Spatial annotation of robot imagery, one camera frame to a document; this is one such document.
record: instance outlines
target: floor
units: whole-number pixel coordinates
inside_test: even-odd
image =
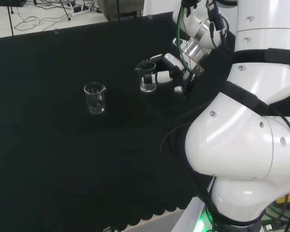
[[[89,4],[91,2],[93,2],[93,0],[85,0],[86,4]],[[84,2],[83,0],[76,0],[76,4],[84,5]],[[14,27],[13,28],[14,35],[40,32],[44,30],[77,27],[81,25],[108,21],[104,16],[104,14],[96,13],[94,11],[90,12],[90,10],[82,12],[82,15],[71,16],[71,21],[68,21],[68,18],[65,15],[65,12],[62,8],[45,10],[35,6],[33,2],[28,1],[24,4],[23,7],[18,8],[13,7],[13,11],[14,14],[11,15],[11,20],[12,25]],[[7,7],[0,6],[0,38],[11,35],[12,32]]]

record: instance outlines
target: green light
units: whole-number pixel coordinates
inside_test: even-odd
[[[204,229],[204,222],[200,219],[194,227],[193,232],[202,232]]]

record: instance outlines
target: table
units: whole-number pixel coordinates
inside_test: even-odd
[[[123,230],[184,209],[194,178],[209,183],[160,143],[176,117],[217,95],[231,62],[213,51],[190,101],[141,93],[135,65],[178,56],[174,36],[162,14],[0,39],[0,231]],[[90,81],[107,87],[98,116],[86,108]]]
[[[76,0],[76,4],[84,4],[83,0]],[[65,15],[65,12],[61,8],[54,8],[54,9],[42,9],[34,5],[33,2],[27,1],[23,7],[18,7],[20,16],[23,17],[23,19],[27,18],[26,16],[36,16],[39,18],[59,18],[63,15]],[[12,19],[12,25],[13,27],[22,22],[22,19],[18,16],[17,8],[13,7],[14,14],[11,15]],[[107,22],[108,20],[104,16],[104,14],[99,14],[94,11],[90,12],[88,11],[87,14],[78,15],[75,17],[71,17],[71,21],[67,20],[67,17],[62,17],[62,21],[59,23],[56,23],[52,26],[53,22],[44,21],[42,25],[37,26],[33,29],[25,30],[25,31],[19,31],[16,29],[13,29],[14,35],[20,35],[20,34],[28,34],[28,33],[34,33],[39,32],[42,30],[54,30],[54,29],[61,29],[61,28],[70,28],[70,27],[77,27],[82,25],[88,25],[88,24],[94,24],[94,23],[101,23],[101,22]],[[33,23],[37,23],[37,21],[31,21],[26,24],[22,24],[18,29],[28,29],[32,27]],[[7,7],[0,6],[0,38],[11,36],[11,26],[8,16]]]

